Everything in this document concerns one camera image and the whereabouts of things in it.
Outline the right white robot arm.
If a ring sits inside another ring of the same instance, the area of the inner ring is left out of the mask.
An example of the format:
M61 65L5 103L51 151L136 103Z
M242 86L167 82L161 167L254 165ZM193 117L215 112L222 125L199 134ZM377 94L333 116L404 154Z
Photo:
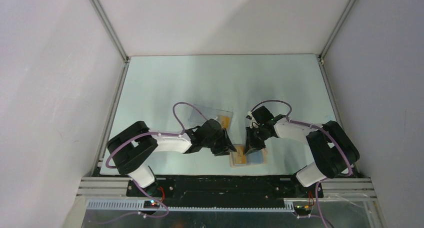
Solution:
M317 182L351 175L353 164L360 158L336 121L322 125L296 121L282 114L274 116L265 106L248 112L246 117L250 121L246 127L246 155L264 149L269 138L290 139L309 147L313 162L294 174L290 187L297 197L304 197Z

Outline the clear plastic card box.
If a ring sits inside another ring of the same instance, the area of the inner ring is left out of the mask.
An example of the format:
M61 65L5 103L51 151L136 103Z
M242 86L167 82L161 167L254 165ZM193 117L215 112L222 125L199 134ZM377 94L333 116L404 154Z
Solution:
M232 122L233 113L230 111L215 109L215 108L201 106L197 104L195 104L194 106L199 110L201 114L199 114L194 108L192 109L192 112L188 119L188 122L192 127L201 126L206 121L205 118L207 120L208 119L216 120L218 115L229 116L231 117L231 122Z

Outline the tan leather card holder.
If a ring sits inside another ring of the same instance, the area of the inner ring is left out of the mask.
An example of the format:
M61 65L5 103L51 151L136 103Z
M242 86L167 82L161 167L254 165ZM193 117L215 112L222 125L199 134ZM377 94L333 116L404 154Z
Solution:
M254 165L263 165L263 164L268 163L268 161L267 161L267 155L268 155L267 149L261 149L260 151L246 155L247 164L244 164L244 165L235 165L234 164L234 153L235 152L231 152L230 156L229 156L229 164L232 168L247 167L247 166L254 166Z

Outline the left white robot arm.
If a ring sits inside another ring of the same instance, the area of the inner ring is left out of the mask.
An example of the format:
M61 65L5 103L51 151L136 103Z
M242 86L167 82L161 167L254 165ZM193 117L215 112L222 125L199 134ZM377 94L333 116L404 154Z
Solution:
M209 148L214 156L224 156L236 151L227 130L214 119L178 133L151 131L144 121L137 121L111 138L106 147L109 157L105 166L129 176L145 196L158 190L156 176L145 164L153 153L191 154Z

